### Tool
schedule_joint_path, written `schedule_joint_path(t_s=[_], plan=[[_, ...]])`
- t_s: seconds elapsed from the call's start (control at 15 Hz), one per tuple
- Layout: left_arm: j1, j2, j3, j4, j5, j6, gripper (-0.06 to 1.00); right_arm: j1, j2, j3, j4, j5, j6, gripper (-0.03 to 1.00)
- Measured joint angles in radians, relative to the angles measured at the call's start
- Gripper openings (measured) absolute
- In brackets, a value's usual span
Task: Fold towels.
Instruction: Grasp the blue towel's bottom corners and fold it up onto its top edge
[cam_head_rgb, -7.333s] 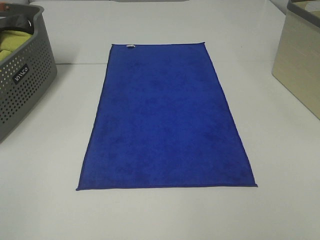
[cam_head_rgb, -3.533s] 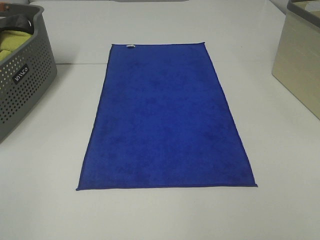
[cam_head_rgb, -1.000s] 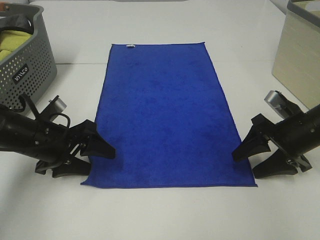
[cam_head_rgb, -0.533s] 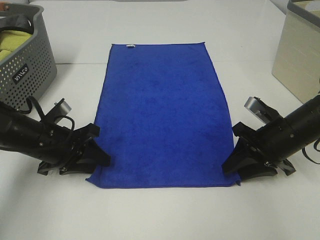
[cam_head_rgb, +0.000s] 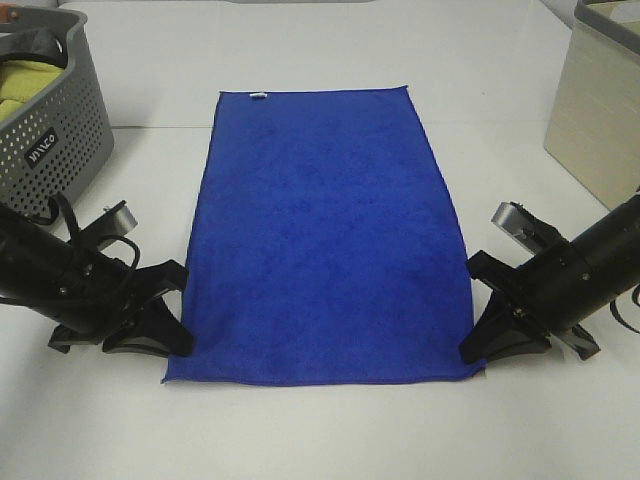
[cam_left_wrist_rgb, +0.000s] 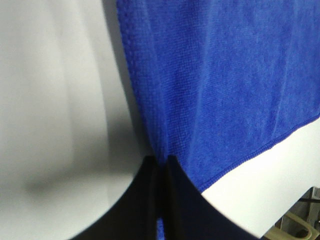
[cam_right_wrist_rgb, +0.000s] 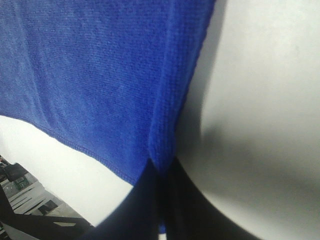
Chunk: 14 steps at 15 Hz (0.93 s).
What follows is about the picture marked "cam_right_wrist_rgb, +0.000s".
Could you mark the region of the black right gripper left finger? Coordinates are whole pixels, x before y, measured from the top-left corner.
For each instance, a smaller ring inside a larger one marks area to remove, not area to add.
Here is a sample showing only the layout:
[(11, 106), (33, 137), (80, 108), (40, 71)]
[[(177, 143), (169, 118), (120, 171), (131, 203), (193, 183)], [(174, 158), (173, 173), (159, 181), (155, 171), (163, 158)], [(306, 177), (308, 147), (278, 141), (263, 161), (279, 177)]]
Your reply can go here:
[(157, 240), (159, 216), (157, 171), (149, 159), (137, 183), (121, 204), (85, 240)]

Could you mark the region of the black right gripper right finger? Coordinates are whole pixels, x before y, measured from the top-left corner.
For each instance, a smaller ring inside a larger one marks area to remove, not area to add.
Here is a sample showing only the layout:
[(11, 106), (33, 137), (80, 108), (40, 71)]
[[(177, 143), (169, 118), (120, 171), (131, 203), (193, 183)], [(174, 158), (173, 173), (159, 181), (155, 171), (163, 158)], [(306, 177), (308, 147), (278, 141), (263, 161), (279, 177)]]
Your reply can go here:
[(214, 207), (174, 158), (160, 178), (160, 213), (168, 240), (258, 240)]

